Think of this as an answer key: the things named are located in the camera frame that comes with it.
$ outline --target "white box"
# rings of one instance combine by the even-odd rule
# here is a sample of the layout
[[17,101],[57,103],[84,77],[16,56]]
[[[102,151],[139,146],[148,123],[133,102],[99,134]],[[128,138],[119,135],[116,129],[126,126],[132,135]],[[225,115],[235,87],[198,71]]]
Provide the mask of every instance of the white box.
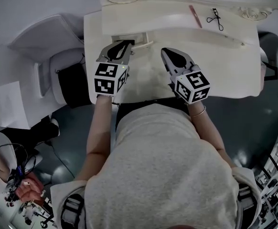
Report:
[[96,62],[95,92],[100,95],[115,96],[126,82],[127,73],[127,65]]
[[202,71],[194,71],[176,77],[175,92],[187,103],[192,104],[208,97],[210,83]]

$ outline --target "pink pen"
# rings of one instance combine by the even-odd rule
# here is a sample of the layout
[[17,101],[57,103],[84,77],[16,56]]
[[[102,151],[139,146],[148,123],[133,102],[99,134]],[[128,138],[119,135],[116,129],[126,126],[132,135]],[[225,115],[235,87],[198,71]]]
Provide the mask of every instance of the pink pen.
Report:
[[201,28],[203,28],[203,27],[202,27],[202,24],[201,24],[201,22],[200,22],[200,19],[198,18],[197,14],[196,14],[196,12],[195,12],[194,7],[193,7],[192,5],[189,5],[189,8],[190,8],[192,14],[194,15],[195,20],[196,20],[196,22],[198,23],[198,25],[199,25]]

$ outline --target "white paper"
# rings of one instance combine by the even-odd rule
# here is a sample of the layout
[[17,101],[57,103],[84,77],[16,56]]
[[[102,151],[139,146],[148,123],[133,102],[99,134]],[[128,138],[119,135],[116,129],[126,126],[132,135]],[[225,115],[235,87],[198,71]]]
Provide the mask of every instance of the white paper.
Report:
[[29,129],[19,82],[0,86],[0,126]]

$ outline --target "person in white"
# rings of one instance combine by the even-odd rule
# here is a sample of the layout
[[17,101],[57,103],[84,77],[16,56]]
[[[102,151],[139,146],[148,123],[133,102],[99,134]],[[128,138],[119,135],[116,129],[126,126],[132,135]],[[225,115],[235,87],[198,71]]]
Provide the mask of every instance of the person in white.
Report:
[[261,210],[254,174],[229,158],[203,104],[182,103],[188,114],[161,101],[144,105],[118,119],[110,152],[112,99],[97,98],[81,171],[51,187],[58,228],[72,220],[62,216],[71,194],[85,202],[78,228],[241,228],[240,184],[255,198],[248,228]]

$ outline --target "bracelet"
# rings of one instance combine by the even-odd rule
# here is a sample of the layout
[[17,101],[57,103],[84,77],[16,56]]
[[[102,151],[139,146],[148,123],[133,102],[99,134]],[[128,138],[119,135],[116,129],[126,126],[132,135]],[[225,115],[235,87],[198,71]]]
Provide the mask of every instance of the bracelet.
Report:
[[206,106],[204,105],[203,111],[201,111],[201,112],[200,112],[199,114],[197,114],[197,115],[190,116],[190,118],[196,118],[196,117],[200,116],[201,114],[203,114],[205,111],[206,111]]

